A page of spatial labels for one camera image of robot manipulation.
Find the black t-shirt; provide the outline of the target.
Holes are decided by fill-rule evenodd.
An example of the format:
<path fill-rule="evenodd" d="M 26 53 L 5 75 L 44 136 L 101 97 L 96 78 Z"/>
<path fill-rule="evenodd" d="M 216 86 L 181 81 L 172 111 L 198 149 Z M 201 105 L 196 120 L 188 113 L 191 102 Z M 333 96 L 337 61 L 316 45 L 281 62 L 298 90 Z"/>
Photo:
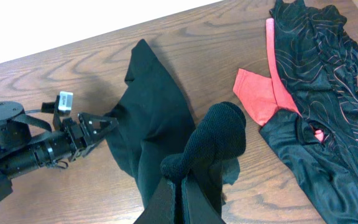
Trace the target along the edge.
<path fill-rule="evenodd" d="M 180 88 L 145 40 L 132 49 L 127 90 L 109 115 L 118 120 L 106 140 L 121 170 L 134 178 L 147 206 L 162 178 L 174 186 L 194 174 L 216 212 L 223 185 L 240 173 L 246 118 L 231 102 L 211 106 L 195 123 Z"/>

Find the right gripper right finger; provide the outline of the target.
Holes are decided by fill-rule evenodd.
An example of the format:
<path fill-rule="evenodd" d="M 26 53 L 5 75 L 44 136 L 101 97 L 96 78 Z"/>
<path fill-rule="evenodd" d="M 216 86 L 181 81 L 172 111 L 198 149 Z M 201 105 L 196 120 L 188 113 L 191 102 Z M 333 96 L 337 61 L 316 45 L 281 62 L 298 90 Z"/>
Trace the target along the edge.
<path fill-rule="evenodd" d="M 182 180 L 181 191 L 184 224 L 225 224 L 193 174 Z"/>

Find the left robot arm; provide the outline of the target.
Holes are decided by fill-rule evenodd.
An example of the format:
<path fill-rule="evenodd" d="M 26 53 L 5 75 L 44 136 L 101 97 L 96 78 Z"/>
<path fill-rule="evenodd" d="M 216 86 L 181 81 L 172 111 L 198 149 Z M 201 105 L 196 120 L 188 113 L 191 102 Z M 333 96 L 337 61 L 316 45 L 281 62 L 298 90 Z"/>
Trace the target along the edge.
<path fill-rule="evenodd" d="M 53 122 L 30 116 L 20 103 L 0 102 L 0 201 L 12 193 L 12 179 L 42 167 L 67 169 L 118 126 L 116 118 L 88 113 L 74 121 L 57 101 L 43 103 L 41 112 Z"/>

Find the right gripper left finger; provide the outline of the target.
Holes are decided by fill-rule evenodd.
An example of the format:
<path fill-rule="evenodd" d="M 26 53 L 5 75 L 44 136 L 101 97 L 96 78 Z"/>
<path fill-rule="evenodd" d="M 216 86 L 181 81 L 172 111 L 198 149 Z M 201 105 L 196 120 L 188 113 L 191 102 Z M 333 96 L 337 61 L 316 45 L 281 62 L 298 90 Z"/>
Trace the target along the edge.
<path fill-rule="evenodd" d="M 161 178 L 148 206 L 134 224 L 174 224 L 175 190 L 171 181 Z"/>

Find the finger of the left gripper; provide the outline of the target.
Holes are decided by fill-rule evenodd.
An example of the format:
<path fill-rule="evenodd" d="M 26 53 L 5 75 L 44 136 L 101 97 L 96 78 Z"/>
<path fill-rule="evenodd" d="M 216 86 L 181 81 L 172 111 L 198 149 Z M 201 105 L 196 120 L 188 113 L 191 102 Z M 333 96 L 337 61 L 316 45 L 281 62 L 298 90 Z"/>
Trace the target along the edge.
<path fill-rule="evenodd" d="M 79 113 L 78 119 L 87 146 L 94 146 L 99 143 L 118 126 L 116 118 L 107 116 Z"/>

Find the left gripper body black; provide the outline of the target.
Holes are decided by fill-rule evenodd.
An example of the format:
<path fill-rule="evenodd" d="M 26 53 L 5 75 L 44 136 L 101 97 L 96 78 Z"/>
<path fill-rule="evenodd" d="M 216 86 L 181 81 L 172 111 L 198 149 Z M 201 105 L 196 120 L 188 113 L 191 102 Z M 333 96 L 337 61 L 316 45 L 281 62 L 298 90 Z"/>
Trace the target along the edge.
<path fill-rule="evenodd" d="M 78 157 L 86 157 L 94 148 L 94 128 L 92 127 L 90 114 L 79 114 L 79 122 L 72 118 L 62 121 L 63 130 L 67 133 L 70 143 L 69 162 L 74 162 Z"/>

